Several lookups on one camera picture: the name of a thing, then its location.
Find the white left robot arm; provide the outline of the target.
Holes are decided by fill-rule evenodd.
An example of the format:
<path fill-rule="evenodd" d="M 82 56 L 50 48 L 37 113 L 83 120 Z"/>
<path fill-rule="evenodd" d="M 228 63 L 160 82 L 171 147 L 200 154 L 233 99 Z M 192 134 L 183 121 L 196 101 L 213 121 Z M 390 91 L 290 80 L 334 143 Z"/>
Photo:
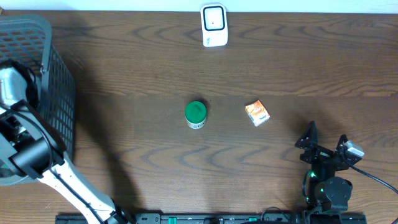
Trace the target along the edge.
<path fill-rule="evenodd" d="M 36 76 L 15 60 L 1 62 L 1 160 L 9 172 L 48 185 L 88 223 L 135 223 L 70 160 L 58 132 L 36 110 Z"/>

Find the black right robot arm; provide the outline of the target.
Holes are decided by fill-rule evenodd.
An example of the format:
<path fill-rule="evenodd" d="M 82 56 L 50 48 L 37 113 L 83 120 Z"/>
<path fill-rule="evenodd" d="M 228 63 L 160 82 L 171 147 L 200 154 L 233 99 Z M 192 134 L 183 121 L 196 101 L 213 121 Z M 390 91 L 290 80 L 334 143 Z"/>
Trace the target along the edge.
<path fill-rule="evenodd" d="M 343 159 L 346 141 L 346 136 L 342 136 L 333 151 L 319 145 L 316 122 L 311 121 L 307 131 L 295 143 L 295 147 L 304 150 L 300 160 L 311 165 L 302 185 L 308 206 L 303 213 L 306 220 L 315 215 L 340 215 L 347 211 L 352 183 L 336 176 L 336 172 L 349 169 Z"/>

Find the orange small carton box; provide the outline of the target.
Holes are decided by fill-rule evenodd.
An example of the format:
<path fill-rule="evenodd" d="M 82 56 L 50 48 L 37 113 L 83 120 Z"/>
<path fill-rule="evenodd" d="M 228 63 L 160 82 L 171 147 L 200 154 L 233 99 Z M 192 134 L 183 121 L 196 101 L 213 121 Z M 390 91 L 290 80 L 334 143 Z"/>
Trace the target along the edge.
<path fill-rule="evenodd" d="M 255 126 L 259 126 L 260 124 L 268 121 L 271 117 L 266 110 L 266 107 L 261 103 L 260 100 L 246 105 L 245 111 Z"/>

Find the green lid cup container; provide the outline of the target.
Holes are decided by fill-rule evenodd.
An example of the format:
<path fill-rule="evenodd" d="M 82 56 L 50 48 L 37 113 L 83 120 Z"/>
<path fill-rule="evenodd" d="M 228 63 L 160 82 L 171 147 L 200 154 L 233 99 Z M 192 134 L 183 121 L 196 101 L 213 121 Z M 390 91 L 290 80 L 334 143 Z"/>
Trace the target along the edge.
<path fill-rule="evenodd" d="M 187 125 L 192 129 L 204 127 L 207 118 L 206 106 L 200 101 L 192 101 L 185 108 Z"/>

